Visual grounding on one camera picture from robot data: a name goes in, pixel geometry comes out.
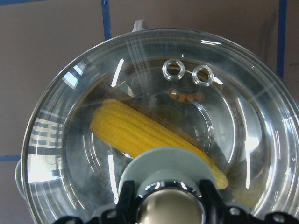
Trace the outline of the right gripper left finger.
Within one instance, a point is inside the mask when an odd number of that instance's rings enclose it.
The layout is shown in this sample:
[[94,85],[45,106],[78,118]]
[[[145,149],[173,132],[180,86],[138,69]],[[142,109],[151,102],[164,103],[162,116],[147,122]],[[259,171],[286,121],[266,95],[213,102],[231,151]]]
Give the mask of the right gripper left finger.
[[[85,224],[129,224],[133,217],[134,200],[135,182],[133,180],[125,181],[116,207],[101,212],[100,215],[91,218]],[[84,224],[84,222],[79,217],[65,216],[56,220],[54,224]]]

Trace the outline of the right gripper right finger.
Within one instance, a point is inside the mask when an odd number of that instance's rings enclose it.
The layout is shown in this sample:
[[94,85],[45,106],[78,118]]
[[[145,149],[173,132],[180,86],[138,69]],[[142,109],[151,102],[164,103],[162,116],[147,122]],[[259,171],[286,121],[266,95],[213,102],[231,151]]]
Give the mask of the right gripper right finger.
[[285,212],[268,213],[263,220],[254,217],[240,207],[224,203],[211,180],[199,182],[206,222],[208,224],[297,224],[299,220]]

